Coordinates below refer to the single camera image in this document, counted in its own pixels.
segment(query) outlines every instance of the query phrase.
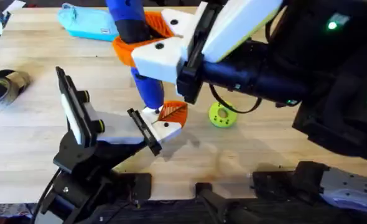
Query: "blue tool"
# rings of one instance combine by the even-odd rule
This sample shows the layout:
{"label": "blue tool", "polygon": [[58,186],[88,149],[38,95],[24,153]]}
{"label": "blue tool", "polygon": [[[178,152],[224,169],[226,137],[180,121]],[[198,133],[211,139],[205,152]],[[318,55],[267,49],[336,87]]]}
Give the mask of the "blue tool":
{"label": "blue tool", "polygon": [[[143,42],[151,38],[145,20],[142,0],[106,0],[121,40],[127,44]],[[164,90],[161,81],[141,76],[136,68],[131,74],[145,105],[158,109],[164,102]]]}

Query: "black cable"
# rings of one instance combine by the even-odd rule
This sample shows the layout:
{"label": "black cable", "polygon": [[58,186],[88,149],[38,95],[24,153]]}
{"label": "black cable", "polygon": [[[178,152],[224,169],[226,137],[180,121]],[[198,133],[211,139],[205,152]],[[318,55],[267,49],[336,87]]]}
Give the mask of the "black cable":
{"label": "black cable", "polygon": [[108,219],[108,221],[105,222],[105,224],[108,224],[123,208],[127,207],[129,203],[126,203],[125,205],[122,205],[117,211]]}
{"label": "black cable", "polygon": [[222,104],[226,109],[233,111],[235,113],[240,113],[240,114],[245,114],[245,113],[250,113],[254,110],[256,110],[258,108],[259,105],[261,105],[262,99],[258,98],[256,103],[254,104],[254,106],[247,111],[238,111],[236,109],[234,109],[232,106],[230,106],[228,103],[226,103],[224,100],[222,100],[222,98],[218,95],[218,93],[215,91],[215,88],[213,85],[210,84],[210,90],[211,93],[213,94],[214,98],[217,100],[217,102],[219,102],[220,104]]}
{"label": "black cable", "polygon": [[34,224],[35,218],[37,218],[37,214],[40,211],[40,207],[41,207],[42,201],[44,200],[45,196],[47,195],[47,193],[49,191],[49,188],[51,188],[51,185],[53,184],[53,182],[55,181],[55,179],[57,178],[57,176],[60,174],[61,171],[62,171],[61,168],[58,168],[58,170],[53,175],[53,177],[51,178],[50,182],[48,183],[48,185],[45,187],[44,191],[42,192],[42,195],[41,195],[39,201],[37,202],[37,205],[35,206],[32,219],[30,220],[30,224]]}

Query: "wooden tabletop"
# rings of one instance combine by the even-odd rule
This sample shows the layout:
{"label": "wooden tabletop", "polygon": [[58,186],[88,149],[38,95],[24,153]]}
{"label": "wooden tabletop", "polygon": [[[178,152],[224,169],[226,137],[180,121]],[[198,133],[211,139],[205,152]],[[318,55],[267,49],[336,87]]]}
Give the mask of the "wooden tabletop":
{"label": "wooden tabletop", "polygon": [[[57,169],[52,159],[66,132],[66,120],[55,66],[62,67],[78,89],[90,92],[98,111],[126,114],[144,106],[129,68],[117,59],[111,43],[70,37],[57,22],[57,11],[21,9],[0,38],[0,70],[22,70],[32,78],[29,89],[0,110],[0,203],[36,202]],[[262,40],[263,30],[255,37]],[[255,101],[217,91],[242,110]],[[173,85],[166,83],[165,92],[165,99],[179,99]],[[150,172],[156,200],[193,198],[196,182],[212,182],[225,197],[251,197],[252,171],[291,170],[304,160],[367,175],[367,161],[332,154],[292,129],[297,108],[276,109],[264,101],[255,112],[239,115],[233,127],[220,129],[208,120],[214,102],[204,85],[198,103],[190,106],[181,135],[163,145],[161,155],[154,157],[144,149],[116,169]]]}

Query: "yellow-green toy ball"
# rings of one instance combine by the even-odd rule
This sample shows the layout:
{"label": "yellow-green toy ball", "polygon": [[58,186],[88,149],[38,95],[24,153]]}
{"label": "yellow-green toy ball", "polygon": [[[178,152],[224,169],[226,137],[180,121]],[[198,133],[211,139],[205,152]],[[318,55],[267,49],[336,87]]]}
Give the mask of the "yellow-green toy ball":
{"label": "yellow-green toy ball", "polygon": [[216,102],[211,105],[210,110],[208,111],[208,117],[211,123],[215,126],[219,128],[229,128],[236,122],[238,114],[225,108],[219,102]]}

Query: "tape roll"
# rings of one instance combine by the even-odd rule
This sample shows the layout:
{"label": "tape roll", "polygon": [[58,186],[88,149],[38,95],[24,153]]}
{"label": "tape roll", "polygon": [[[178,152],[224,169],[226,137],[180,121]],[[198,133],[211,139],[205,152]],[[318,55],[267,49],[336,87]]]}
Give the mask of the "tape roll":
{"label": "tape roll", "polygon": [[24,72],[0,71],[0,106],[11,104],[30,84],[30,77]]}
{"label": "tape roll", "polygon": [[238,117],[238,114],[225,108],[219,102],[215,102],[211,105],[210,110],[208,111],[208,117],[212,124],[219,128],[229,128],[232,126]]}

